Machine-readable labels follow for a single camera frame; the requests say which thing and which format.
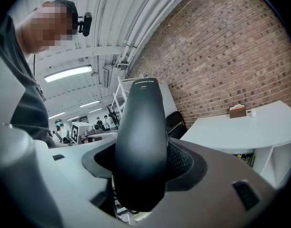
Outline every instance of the black chair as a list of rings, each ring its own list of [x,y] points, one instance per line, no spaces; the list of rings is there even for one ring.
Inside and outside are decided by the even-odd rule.
[[[187,132],[184,118],[180,112],[173,112],[165,120],[169,137],[180,139]]]

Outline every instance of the fluorescent light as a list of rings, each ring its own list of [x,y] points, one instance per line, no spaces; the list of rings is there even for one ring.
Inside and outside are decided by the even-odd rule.
[[[91,103],[83,104],[83,105],[80,105],[79,107],[84,107],[84,106],[95,104],[95,103],[98,103],[98,102],[100,102],[100,101],[94,101],[94,102],[91,102]]]
[[[76,74],[82,74],[82,73],[88,73],[92,71],[92,66],[87,65],[87,66],[79,66],[71,69],[66,69],[51,75],[47,75],[44,77],[46,82],[51,82],[57,79],[65,78],[68,76],[76,75]]]
[[[80,117],[80,116],[75,116],[75,117],[73,117],[73,118],[69,118],[68,121],[73,120],[73,119],[76,119],[76,118],[78,118],[78,117]]]
[[[64,114],[64,113],[65,113],[65,112],[61,112],[61,113],[59,113],[59,114],[57,114],[57,115],[54,115],[54,116],[49,117],[48,119],[54,118],[54,117],[56,117],[56,116],[60,116],[60,115],[62,115],[62,114]]]
[[[91,113],[91,112],[95,112],[95,111],[99,111],[99,110],[101,110],[102,108],[99,108],[99,109],[96,109],[96,110],[94,110],[94,111],[90,111],[89,113]]]

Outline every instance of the brown box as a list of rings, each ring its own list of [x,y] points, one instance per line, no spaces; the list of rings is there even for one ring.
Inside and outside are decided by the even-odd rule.
[[[242,116],[246,116],[247,112],[246,112],[246,107],[245,104],[242,104],[244,106],[244,108],[242,109],[237,109],[237,110],[231,110],[229,108],[229,116],[230,118],[236,118],[236,117],[242,117]]]

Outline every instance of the dark t-shirt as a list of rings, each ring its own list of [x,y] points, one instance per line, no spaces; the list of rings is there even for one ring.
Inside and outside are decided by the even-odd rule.
[[[0,27],[0,56],[14,76],[25,87],[25,93],[10,123],[14,127],[25,130],[33,139],[46,142],[49,148],[55,147],[52,138],[49,136],[48,113],[39,85],[18,45],[10,16],[5,18]]]

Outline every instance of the ceiling light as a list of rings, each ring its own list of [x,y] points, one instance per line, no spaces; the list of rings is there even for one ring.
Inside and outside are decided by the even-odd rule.
[[[82,74],[82,73],[88,73],[92,71],[92,66],[87,65],[87,66],[78,66],[70,69],[66,69],[54,74],[50,74],[44,77],[44,80],[46,82],[51,82],[57,79],[65,78],[68,76],[76,75],[76,74]]]
[[[95,112],[95,111],[99,111],[99,110],[101,110],[102,108],[99,108],[99,109],[96,109],[96,110],[94,110],[94,111],[90,111],[89,113],[91,113],[91,112]]]
[[[57,115],[54,115],[54,116],[49,117],[48,119],[54,118],[54,117],[56,117],[56,116],[60,116],[60,115],[62,115],[62,114],[64,114],[64,113],[65,113],[65,112],[59,113],[59,114],[57,114]]]
[[[91,103],[83,104],[83,105],[80,105],[79,107],[84,107],[84,106],[95,104],[95,103],[98,103],[98,102],[100,102],[100,101],[94,101],[94,102],[91,102]]]
[[[69,118],[69,119],[67,119],[67,120],[70,121],[70,120],[76,119],[76,118],[78,118],[78,117],[80,117],[80,116],[75,116],[75,117],[73,117],[73,118]]]

